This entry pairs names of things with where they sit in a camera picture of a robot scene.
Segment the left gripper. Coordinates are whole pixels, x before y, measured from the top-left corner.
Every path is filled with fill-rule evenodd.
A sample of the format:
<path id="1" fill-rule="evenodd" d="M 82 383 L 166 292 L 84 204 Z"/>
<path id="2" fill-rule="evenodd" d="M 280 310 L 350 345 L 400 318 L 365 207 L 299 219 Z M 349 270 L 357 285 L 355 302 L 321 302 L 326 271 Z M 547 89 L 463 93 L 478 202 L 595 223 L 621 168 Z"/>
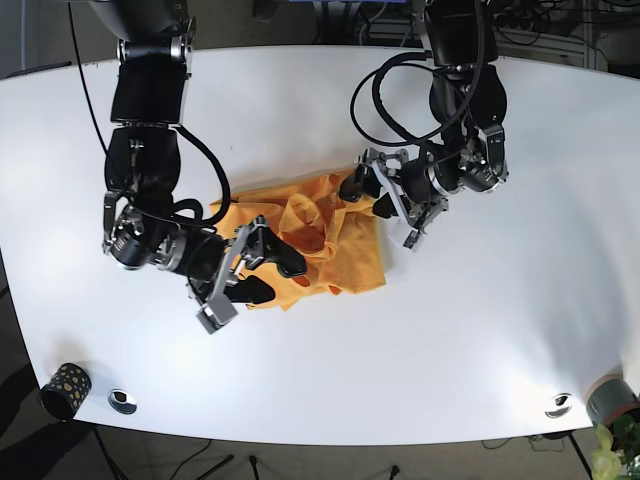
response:
<path id="1" fill-rule="evenodd" d="M 418 248 L 426 227 L 449 208 L 446 196 L 433 188 L 426 162 L 411 159 L 406 149 L 384 153 L 368 148 L 360 155 L 358 166 L 340 185 L 339 198 L 356 203 L 363 195 L 375 200 L 375 216 L 397 219 L 389 236 L 409 250 Z"/>

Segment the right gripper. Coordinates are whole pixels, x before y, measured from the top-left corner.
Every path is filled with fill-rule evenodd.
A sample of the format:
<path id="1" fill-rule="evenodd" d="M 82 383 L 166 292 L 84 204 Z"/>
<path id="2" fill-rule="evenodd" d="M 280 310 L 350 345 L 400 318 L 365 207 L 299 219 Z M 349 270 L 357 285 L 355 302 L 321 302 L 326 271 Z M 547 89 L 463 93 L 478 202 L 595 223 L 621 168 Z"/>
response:
<path id="1" fill-rule="evenodd" d="M 185 276 L 190 296 L 199 305 L 196 317 L 207 333 L 215 333 L 237 316 L 236 303 L 260 305 L 275 299 L 274 289 L 262 279 L 240 275 L 263 247 L 265 261 L 275 264 L 282 277 L 307 273 L 306 260 L 296 249 L 277 235 L 263 239 L 267 229 L 267 220 L 259 215 L 238 227 L 232 241 L 207 230 L 188 239 Z"/>

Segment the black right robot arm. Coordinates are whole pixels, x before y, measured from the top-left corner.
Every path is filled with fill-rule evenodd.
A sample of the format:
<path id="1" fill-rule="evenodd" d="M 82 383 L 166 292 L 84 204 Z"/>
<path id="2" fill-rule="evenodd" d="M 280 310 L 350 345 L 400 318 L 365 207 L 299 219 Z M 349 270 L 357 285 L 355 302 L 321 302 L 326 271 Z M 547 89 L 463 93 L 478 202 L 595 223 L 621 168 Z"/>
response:
<path id="1" fill-rule="evenodd" d="M 276 266 L 285 278 L 304 275 L 304 257 L 279 239 L 263 216 L 225 239 L 216 230 L 231 206 L 231 189 L 218 158 L 181 122 L 191 76 L 196 21 L 184 1 L 94 1 L 92 9 L 117 37 L 119 73 L 105 149 L 103 251 L 127 270 L 146 265 L 182 276 L 208 333 L 227 325 L 236 304 L 262 304 L 275 291 L 242 269 Z M 211 163 L 221 185 L 210 217 L 195 199 L 175 200 L 186 139 Z"/>

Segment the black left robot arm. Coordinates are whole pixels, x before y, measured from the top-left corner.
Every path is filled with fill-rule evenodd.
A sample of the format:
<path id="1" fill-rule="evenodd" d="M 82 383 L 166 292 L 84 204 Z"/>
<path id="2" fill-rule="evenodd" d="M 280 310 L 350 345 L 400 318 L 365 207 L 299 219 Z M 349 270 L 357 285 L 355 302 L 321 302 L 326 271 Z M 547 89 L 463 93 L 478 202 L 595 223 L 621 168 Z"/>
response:
<path id="1" fill-rule="evenodd" d="M 485 1 L 417 1 L 416 26 L 425 47 L 400 53 L 366 77 L 374 109 L 399 141 L 374 140 L 339 189 L 341 200 L 373 199 L 372 211 L 394 218 L 393 241 L 413 250 L 426 227 L 462 189 L 494 191 L 508 176 L 503 121 L 507 95 L 496 67 L 497 47 Z M 438 127 L 414 135 L 382 101 L 394 68 L 432 76 L 429 107 Z"/>

